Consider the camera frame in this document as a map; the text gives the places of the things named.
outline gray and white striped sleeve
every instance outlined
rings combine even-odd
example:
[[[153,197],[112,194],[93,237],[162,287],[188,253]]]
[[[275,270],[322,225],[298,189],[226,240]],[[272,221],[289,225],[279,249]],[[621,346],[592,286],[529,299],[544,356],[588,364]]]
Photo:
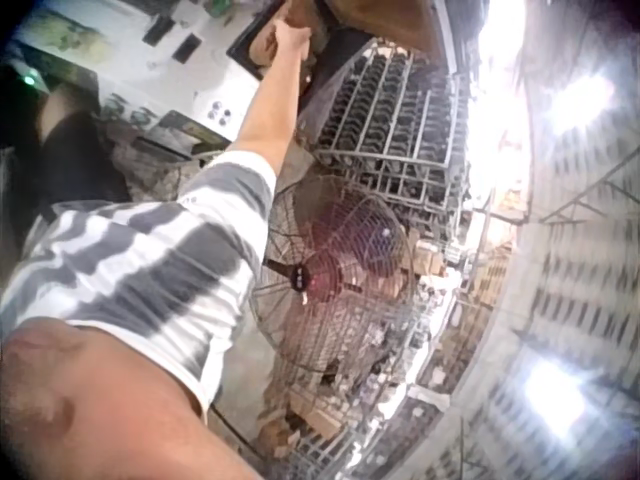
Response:
[[[178,202],[207,223],[223,226],[257,275],[275,184],[275,172],[262,156],[225,152],[185,186]]]

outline person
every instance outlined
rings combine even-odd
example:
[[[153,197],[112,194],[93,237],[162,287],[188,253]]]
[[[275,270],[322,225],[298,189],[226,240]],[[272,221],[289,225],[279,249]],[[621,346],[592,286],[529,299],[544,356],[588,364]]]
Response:
[[[261,267],[309,37],[276,22],[237,140],[175,202],[118,203],[88,114],[48,99],[48,228],[0,304],[3,449],[25,477],[259,478],[205,423]]]

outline dish rack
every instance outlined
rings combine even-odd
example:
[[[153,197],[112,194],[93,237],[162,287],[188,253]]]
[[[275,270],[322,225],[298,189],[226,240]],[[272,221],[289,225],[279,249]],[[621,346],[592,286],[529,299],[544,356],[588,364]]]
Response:
[[[314,154],[382,195],[401,222],[444,244],[461,233],[470,81],[384,40],[358,58]]]

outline hand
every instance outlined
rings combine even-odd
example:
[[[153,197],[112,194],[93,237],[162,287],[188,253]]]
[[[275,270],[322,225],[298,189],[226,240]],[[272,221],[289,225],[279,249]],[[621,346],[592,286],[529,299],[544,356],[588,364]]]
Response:
[[[282,20],[274,20],[277,52],[294,52],[300,55],[300,61],[309,56],[310,28],[293,28]]]

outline fan guard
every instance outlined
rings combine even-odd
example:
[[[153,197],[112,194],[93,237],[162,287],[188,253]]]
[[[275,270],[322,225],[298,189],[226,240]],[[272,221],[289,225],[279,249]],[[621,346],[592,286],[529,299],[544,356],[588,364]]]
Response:
[[[380,357],[414,293],[403,228],[384,201],[334,176],[279,193],[251,307],[287,361],[354,378]]]

